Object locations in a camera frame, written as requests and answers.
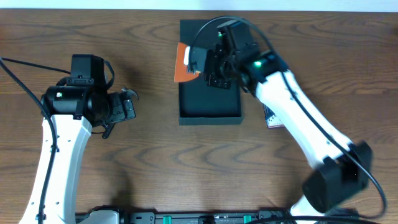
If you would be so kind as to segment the black handled screwdriver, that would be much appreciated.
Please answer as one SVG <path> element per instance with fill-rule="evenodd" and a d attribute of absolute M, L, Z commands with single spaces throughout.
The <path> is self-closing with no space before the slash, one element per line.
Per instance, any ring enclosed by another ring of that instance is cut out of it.
<path fill-rule="evenodd" d="M 109 135 L 111 134 L 112 130 L 114 129 L 116 123 L 104 123 L 104 132 L 102 134 L 103 139 L 109 138 Z"/>

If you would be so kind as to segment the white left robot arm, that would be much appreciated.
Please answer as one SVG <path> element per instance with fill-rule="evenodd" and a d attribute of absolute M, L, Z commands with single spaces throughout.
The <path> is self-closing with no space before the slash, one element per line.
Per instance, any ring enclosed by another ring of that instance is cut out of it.
<path fill-rule="evenodd" d="M 76 222 L 76 192 L 92 129 L 103 126 L 103 138 L 107 138 L 116 123 L 135 118 L 132 97 L 136 95 L 128 88 L 119 93 L 96 86 L 47 89 L 41 101 L 45 108 L 42 150 L 21 223 Z"/>

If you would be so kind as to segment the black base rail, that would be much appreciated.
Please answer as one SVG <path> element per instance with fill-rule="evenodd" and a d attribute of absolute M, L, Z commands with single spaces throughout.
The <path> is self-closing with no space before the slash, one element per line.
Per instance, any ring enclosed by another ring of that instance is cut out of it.
<path fill-rule="evenodd" d="M 88 212 L 76 214 L 76 222 L 81 223 L 92 212 L 113 210 L 119 213 L 120 223 L 130 224 L 218 224 L 248 223 L 265 218 L 287 217 L 289 213 L 283 208 L 265 208 L 260 210 L 209 210 L 184 212 L 158 212 L 155 209 L 134 207 L 116 207 L 103 205 L 92 208 Z"/>

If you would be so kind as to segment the orange scraper wooden handle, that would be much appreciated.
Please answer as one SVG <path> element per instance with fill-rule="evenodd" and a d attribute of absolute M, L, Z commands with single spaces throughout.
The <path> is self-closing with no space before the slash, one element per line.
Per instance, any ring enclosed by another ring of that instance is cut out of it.
<path fill-rule="evenodd" d="M 188 69 L 188 55 L 190 46 L 179 42 L 177 45 L 177 57 L 175 61 L 174 82 L 184 83 L 194 80 L 199 77 L 200 72 L 189 72 Z"/>

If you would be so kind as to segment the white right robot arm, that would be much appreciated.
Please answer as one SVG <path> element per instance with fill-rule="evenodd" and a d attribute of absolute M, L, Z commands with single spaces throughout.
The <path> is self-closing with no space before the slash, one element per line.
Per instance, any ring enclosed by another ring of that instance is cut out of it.
<path fill-rule="evenodd" d="M 218 44 L 207 50 L 184 49 L 184 64 L 194 74 L 235 79 L 282 121 L 303 151 L 313 172 L 303 195 L 289 210 L 297 223 L 332 220 L 331 211 L 373 181 L 373 152 L 366 142 L 355 144 L 337 130 L 308 99 L 294 74 L 274 52 L 257 44 Z"/>

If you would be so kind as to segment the clear screwdriver set case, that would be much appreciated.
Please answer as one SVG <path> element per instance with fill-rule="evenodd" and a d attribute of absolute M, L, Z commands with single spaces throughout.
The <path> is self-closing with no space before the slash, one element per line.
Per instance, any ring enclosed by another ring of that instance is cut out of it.
<path fill-rule="evenodd" d="M 266 105 L 264 105 L 264 113 L 265 113 L 265 121 L 266 121 L 266 125 L 267 125 L 268 129 L 284 128 L 283 122 Z"/>

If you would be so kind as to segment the black open gift box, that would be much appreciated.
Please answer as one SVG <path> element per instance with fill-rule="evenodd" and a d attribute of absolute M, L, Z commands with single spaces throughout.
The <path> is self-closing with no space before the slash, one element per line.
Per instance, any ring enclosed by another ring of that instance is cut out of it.
<path fill-rule="evenodd" d="M 179 42 L 191 44 L 205 23 L 205 19 L 181 20 Z M 200 75 L 178 84 L 178 101 L 181 126 L 241 124 L 243 120 L 240 87 L 235 82 L 229 90 L 215 88 L 208 86 Z"/>

